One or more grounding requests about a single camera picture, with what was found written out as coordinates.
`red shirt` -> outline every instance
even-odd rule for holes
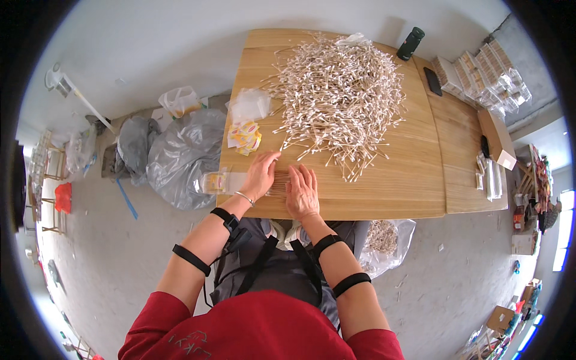
[[[152,293],[118,353],[129,359],[404,359],[390,330],[345,342],[314,306],[274,290],[254,291],[190,316],[183,302]]]

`forearm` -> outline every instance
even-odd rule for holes
[[[238,219],[250,208],[250,202],[240,195],[232,196],[220,207]],[[205,264],[211,264],[222,252],[230,233],[223,226],[223,220],[214,214],[206,216],[198,226],[182,241],[180,246],[196,255]],[[168,267],[156,287],[180,299],[194,313],[198,295],[204,284],[205,275],[201,270],[172,254]]]
[[[305,217],[302,226],[313,245],[326,235],[336,234],[319,215]],[[320,254],[319,261],[331,288],[346,277],[362,272],[362,267],[344,242],[327,247]],[[338,297],[336,305],[344,340],[367,329],[390,329],[378,304],[376,291],[370,283],[364,282],[349,288]]]

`bundle of cotton swabs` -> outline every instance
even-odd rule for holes
[[[377,156],[388,156],[378,147],[387,126],[404,121],[400,107],[402,74],[392,55],[376,49],[371,41],[338,44],[343,36],[328,39],[310,33],[315,42],[291,47],[294,54],[280,65],[275,52],[278,81],[268,91],[283,105],[283,125],[274,133],[286,132],[280,151],[298,145],[307,154],[327,150],[342,170],[345,181],[356,181]]]

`silver bracelet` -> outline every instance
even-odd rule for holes
[[[251,198],[249,198],[249,197],[247,197],[246,195],[242,194],[240,191],[234,191],[234,194],[238,194],[238,195],[242,196],[244,199],[250,201],[250,205],[251,205],[252,207],[255,207],[255,206],[256,206],[256,204],[254,204],[254,200],[252,200]]]

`dark green bottle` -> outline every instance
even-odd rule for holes
[[[404,44],[402,44],[402,46],[400,46],[400,48],[398,49],[396,55],[400,59],[408,61],[412,56],[412,54],[414,53],[414,50],[416,50],[418,44],[420,44],[420,40],[422,40],[423,37],[424,37],[424,31],[422,31],[422,29],[420,28],[414,27],[414,29],[412,29],[412,32],[408,34],[406,40],[404,40]]]

